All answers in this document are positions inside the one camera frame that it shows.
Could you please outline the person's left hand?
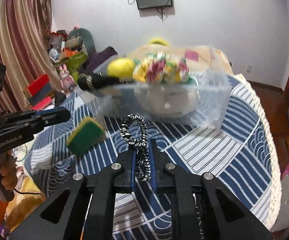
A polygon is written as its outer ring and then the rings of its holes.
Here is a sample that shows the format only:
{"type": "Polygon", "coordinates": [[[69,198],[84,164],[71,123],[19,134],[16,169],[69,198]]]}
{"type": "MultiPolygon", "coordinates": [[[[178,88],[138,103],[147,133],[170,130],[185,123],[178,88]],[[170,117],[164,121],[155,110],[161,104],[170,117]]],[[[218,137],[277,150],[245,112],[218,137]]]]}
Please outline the person's left hand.
{"type": "Polygon", "coordinates": [[[1,164],[0,174],[2,175],[1,183],[6,190],[12,191],[18,182],[16,160],[11,155],[11,152],[7,152],[6,160],[1,164]]]}

